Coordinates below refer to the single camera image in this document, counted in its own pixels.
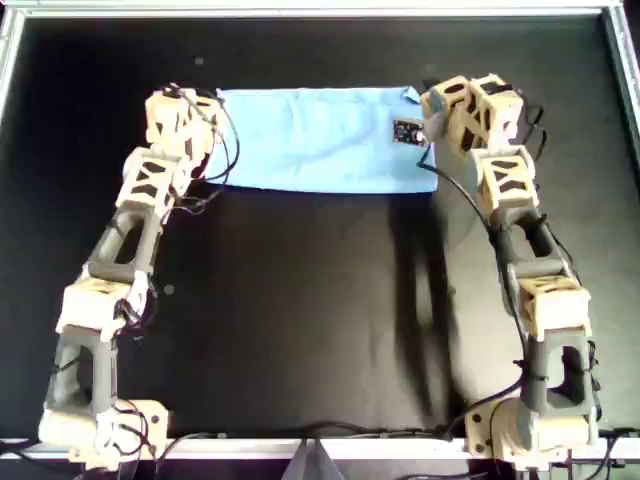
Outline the right gripper body tan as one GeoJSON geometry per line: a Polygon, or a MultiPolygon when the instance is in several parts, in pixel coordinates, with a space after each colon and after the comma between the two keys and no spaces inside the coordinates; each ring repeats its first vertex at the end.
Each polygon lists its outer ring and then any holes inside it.
{"type": "Polygon", "coordinates": [[[424,118],[429,119],[442,112],[449,114],[456,104],[465,99],[468,83],[465,76],[458,75],[428,87],[420,96],[424,118]]]}

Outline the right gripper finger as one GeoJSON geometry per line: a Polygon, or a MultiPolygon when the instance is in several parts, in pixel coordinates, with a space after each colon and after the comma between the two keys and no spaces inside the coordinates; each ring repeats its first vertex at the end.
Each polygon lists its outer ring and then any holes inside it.
{"type": "Polygon", "coordinates": [[[424,108],[424,135],[428,143],[434,143],[446,135],[449,115],[448,109],[424,108]]]}

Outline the left gripper body tan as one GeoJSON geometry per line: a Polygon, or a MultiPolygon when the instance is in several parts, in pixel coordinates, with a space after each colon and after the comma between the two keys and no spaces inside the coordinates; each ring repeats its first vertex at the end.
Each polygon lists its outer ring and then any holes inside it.
{"type": "Polygon", "coordinates": [[[187,104],[183,124],[184,155],[191,175],[203,175],[215,153],[218,133],[218,108],[212,100],[199,102],[197,97],[184,95],[187,104]]]}

